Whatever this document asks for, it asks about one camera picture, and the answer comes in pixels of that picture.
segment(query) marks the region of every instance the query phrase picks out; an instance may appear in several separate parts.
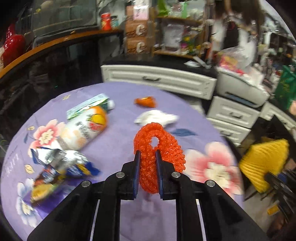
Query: orange snack piece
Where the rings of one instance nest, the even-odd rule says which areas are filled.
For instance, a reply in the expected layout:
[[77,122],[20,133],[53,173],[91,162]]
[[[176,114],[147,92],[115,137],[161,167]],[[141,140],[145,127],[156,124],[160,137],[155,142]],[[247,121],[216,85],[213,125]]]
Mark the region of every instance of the orange snack piece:
[[[157,137],[159,143],[152,147],[152,138]],[[156,175],[155,151],[160,150],[161,157],[174,165],[177,172],[185,170],[185,155],[177,140],[163,129],[159,123],[151,123],[143,126],[135,136],[133,141],[134,153],[141,151],[140,163],[140,185],[151,194],[158,193],[158,183]]]
[[144,107],[150,107],[150,108],[155,108],[156,107],[156,102],[155,99],[152,96],[144,97],[144,98],[137,98],[135,99],[135,104],[144,106]]

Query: red vase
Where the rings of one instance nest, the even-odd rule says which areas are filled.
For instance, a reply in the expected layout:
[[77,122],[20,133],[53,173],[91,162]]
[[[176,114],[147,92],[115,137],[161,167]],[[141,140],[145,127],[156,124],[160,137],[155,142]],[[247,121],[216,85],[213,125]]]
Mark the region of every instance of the red vase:
[[4,53],[2,55],[4,67],[20,57],[25,52],[26,40],[21,34],[15,34],[15,24],[12,23],[6,33]]

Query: white cabinet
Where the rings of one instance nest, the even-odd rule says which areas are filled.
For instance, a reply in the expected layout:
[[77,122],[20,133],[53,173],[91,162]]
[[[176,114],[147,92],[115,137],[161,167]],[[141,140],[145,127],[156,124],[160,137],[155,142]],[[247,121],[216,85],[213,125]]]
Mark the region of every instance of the white cabinet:
[[217,79],[192,72],[142,65],[102,65],[103,81],[129,82],[211,99]]
[[241,143],[251,131],[250,129],[226,123],[224,121],[212,119],[209,117],[207,119],[216,129],[220,131],[221,135],[227,136],[232,142],[237,143],[237,145],[238,143]]
[[260,112],[237,102],[214,96],[208,117],[252,128]]
[[269,121],[274,115],[276,115],[277,118],[284,124],[286,129],[290,130],[292,127],[296,126],[296,121],[273,104],[266,102],[262,108],[260,117]]

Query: floral tablecloth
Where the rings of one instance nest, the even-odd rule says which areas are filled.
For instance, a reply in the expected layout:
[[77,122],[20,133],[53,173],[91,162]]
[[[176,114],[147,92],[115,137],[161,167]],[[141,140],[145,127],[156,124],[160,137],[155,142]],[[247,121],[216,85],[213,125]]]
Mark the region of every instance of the floral tablecloth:
[[[133,101],[154,96],[157,109],[179,116],[176,123],[165,129],[175,136],[184,150],[184,173],[195,181],[215,180],[239,205],[242,204],[241,179],[235,158],[204,116],[184,100],[153,87],[102,83],[52,99],[28,119],[11,141],[1,173],[1,201],[6,218],[23,240],[80,183],[78,180],[65,185],[58,197],[50,197],[43,203],[43,209],[28,205],[24,197],[42,170],[41,165],[33,163],[30,148],[58,146],[57,137],[67,123],[66,111],[100,93],[114,100],[115,108],[108,114],[108,127],[81,150],[101,170],[98,176],[92,177],[93,182],[105,180],[121,170],[125,162],[133,160],[133,139],[140,129],[134,120],[147,111]],[[175,202],[162,201],[158,194],[151,195],[139,188],[136,200],[121,203],[120,240],[176,240]]]

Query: orange wooden edge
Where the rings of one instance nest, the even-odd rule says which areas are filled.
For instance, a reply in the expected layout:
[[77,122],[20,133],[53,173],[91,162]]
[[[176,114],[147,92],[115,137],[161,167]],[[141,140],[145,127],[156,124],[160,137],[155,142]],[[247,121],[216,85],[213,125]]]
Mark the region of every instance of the orange wooden edge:
[[85,36],[90,36],[90,35],[98,35],[98,34],[104,34],[104,33],[117,33],[120,32],[120,30],[118,29],[114,29],[114,30],[93,30],[93,31],[87,31],[87,32],[82,32],[82,33],[77,33],[77,34],[71,34],[62,38],[58,38],[55,40],[52,40],[50,42],[41,44],[39,46],[37,46],[36,48],[24,53],[22,56],[18,57],[16,60],[12,61],[9,65],[7,65],[4,69],[0,70],[0,80],[1,78],[11,69],[13,69],[15,66],[17,66],[19,63],[21,63],[22,61],[24,61],[26,58],[29,58],[30,56],[46,49],[49,48],[53,45],[62,43],[62,42],[66,42],[69,40],[73,40],[73,39],[78,39],[78,38],[82,38]]

